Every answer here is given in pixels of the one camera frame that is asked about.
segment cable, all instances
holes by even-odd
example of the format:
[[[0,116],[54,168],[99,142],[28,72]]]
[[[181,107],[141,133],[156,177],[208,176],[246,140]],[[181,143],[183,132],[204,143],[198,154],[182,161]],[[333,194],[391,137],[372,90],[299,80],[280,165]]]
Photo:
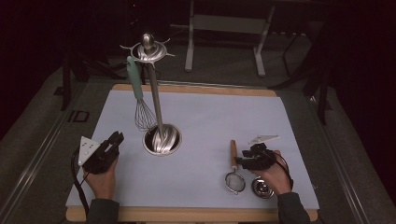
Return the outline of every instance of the cable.
[[[189,29],[189,27],[181,28],[179,31],[176,31],[176,32],[170,34],[169,37],[172,37],[172,36],[181,34],[181,33],[183,33],[184,31],[186,31],[186,30],[188,30],[188,29]]]
[[[79,147],[77,147],[77,149],[73,152],[73,156],[72,156],[72,160],[71,160],[71,171],[72,171],[72,176],[74,179],[74,185],[76,186],[79,199],[81,200],[82,205],[84,206],[85,216],[87,217],[88,213],[90,212],[90,208],[88,206],[87,199],[84,194],[84,190],[81,187],[82,182],[81,182],[81,184],[78,182],[76,168],[75,168],[75,159],[76,159],[76,156],[78,155],[78,153],[79,153]]]
[[[90,174],[90,172],[88,172],[86,175],[84,175],[84,178],[82,179],[81,183],[79,183],[80,185],[82,185],[82,183],[84,183],[85,179],[88,177],[89,174]]]

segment mint green handle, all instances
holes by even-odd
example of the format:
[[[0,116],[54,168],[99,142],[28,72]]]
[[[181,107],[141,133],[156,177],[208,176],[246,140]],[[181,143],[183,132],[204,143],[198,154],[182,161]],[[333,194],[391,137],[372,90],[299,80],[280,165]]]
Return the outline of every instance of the mint green handle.
[[[132,87],[134,88],[134,97],[136,100],[141,100],[143,99],[143,91],[136,64],[134,64],[134,59],[131,56],[128,56],[126,61],[126,70],[128,71],[129,80],[131,81]]]

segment white mat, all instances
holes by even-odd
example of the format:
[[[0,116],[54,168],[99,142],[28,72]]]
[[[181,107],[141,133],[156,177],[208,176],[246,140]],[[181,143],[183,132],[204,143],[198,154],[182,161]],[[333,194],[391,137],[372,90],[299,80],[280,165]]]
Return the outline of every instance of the white mat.
[[[150,92],[144,92],[144,100],[154,112]],[[232,139],[242,156],[256,135],[278,134],[280,138],[266,145],[281,150],[294,179],[293,191],[300,194],[304,208],[318,209],[280,98],[161,92],[160,100],[163,122],[176,125],[182,133],[180,148],[169,156],[153,156],[144,149],[143,133],[134,126],[136,99],[132,91],[111,91],[96,126],[92,140],[97,142],[115,131],[125,137],[117,166],[115,201],[120,206],[276,208],[276,196],[264,200],[253,194],[250,184],[255,175],[251,172],[238,169],[247,182],[238,195],[227,189],[224,177],[232,171]],[[85,183],[83,188],[90,202],[92,191]],[[81,205],[75,188],[66,203],[70,205]]]

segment hand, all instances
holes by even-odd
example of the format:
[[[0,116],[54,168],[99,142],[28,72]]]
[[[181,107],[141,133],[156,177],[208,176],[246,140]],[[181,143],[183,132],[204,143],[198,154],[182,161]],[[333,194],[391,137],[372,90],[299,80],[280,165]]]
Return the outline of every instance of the hand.
[[[287,168],[285,162],[283,162],[280,157],[280,151],[274,150],[274,152],[276,154],[276,160]],[[250,172],[260,176],[262,180],[265,181],[265,184],[272,189],[276,195],[291,192],[289,178],[277,163],[274,163],[274,165],[267,170],[256,170]]]
[[[84,176],[88,185],[91,187],[93,194],[97,199],[113,200],[116,189],[116,165],[119,158],[116,158],[110,168],[102,174],[89,174],[84,170]]]

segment whisk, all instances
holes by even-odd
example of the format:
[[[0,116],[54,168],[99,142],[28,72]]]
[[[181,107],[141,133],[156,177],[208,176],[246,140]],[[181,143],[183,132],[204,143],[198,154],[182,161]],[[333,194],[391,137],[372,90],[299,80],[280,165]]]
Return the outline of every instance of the whisk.
[[[140,83],[137,67],[134,64],[134,59],[131,56],[127,57],[126,69],[128,77],[134,88],[134,98],[137,100],[136,111],[134,112],[134,123],[141,132],[150,130],[156,125],[155,115],[151,112],[149,107],[143,100],[143,91]]]

